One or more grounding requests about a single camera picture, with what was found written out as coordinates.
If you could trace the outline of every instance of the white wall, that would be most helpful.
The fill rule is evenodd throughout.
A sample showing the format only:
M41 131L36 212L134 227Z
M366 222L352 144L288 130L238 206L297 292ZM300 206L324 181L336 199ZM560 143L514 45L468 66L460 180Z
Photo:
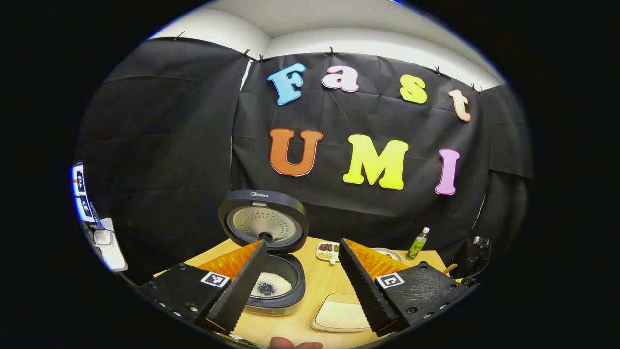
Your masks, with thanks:
M226 12L198 9L179 17L149 39L157 37L181 37L200 39L229 47L248 55L259 57L267 51L271 38L251 23Z
M326 28L282 35L271 40L265 58L292 53L361 53L408 61L440 72L477 88L503 84L473 61L435 43L384 30L365 28Z
M180 17L156 37L182 37L205 40L244 52L251 57L275 57L293 53L361 53L408 61L435 69L477 88L491 88L504 82L479 64L436 43L405 34L366 28L326 28L295 32L271 38L250 22L223 11L198 9Z

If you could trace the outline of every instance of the open lid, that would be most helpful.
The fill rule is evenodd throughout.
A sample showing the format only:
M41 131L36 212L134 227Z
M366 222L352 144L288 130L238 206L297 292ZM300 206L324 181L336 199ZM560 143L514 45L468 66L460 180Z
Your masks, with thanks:
M299 250L308 236L304 206L282 193L233 191L224 198L218 214L226 235L240 246L264 239L269 253L289 253Z

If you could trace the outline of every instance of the yellow letter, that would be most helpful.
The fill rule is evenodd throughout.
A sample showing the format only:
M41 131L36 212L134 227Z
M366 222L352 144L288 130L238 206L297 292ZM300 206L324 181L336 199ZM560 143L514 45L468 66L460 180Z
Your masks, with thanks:
M400 140L391 140L379 156L369 136L351 135L348 140L353 145L353 153L349 172L342 177L345 182L364 183L364 177L361 175L363 165L370 185L377 181L385 169L386 172L379 181L381 187L402 189L405 186L402 182L402 166L405 161L405 152L409 150L408 144Z
M427 94L424 91L426 84L424 80L417 76L405 74L401 76L401 96L405 101L422 104L427 100Z

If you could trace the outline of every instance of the blue letter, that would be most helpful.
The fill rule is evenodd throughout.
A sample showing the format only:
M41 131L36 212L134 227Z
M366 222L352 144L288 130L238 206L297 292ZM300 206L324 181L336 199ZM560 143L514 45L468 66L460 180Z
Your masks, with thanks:
M301 97L301 91L294 90L293 85L301 87L304 81L301 79L301 75L294 73L295 71L306 71L306 67L301 63L295 63L288 68L271 74L267 78L267 80L273 81L275 90L278 91L279 98L277 103L279 106Z

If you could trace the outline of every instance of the black cloth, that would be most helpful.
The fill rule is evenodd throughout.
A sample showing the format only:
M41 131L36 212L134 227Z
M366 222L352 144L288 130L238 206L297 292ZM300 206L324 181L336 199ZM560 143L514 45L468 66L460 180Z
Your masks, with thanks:
M277 91L267 77L295 63L306 67L300 73L303 85L295 87L302 95L279 106ZM327 68L335 65L350 66L359 72L358 91L348 93L321 84ZM426 103L402 98L399 79L404 74L424 80ZM469 101L469 122L459 119L454 111L448 96L453 89L460 89ZM332 57L310 53L255 61L242 87L235 117L234 186L278 191L299 199L308 210L309 235L331 241L344 237L369 247L406 250L415 236L429 227L425 249L438 250L445 262L471 236L485 200L485 207L491 208L481 214L483 224L477 231L488 226L483 231L485 237L503 251L518 229L517 218L525 212L525 197L516 201L510 197L520 190L520 181L498 182L491 172L532 175L531 155L515 150L530 147L522 132L526 129L523 111L513 108L515 102L509 90L501 86L479 94L458 80L438 76L422 66L371 55L338 53ZM298 178L274 171L269 161L269 131L276 128L295 132L288 148L290 163L301 160L300 132L315 130L323 134L312 171ZM378 183L371 186L367 179L362 184L343 181L351 162L348 136L352 134L369 136L377 153L390 140L409 145L403 189L381 188ZM435 192L441 177L442 148L461 155L456 165L456 193L452 196ZM502 190L495 188L497 183ZM519 213L511 214L515 209ZM502 213L498 218L487 218L497 211ZM506 226L509 231L500 230Z
M229 192L230 134L249 61L241 55L201 40L147 40L84 116L76 160L138 283L226 239L217 208Z

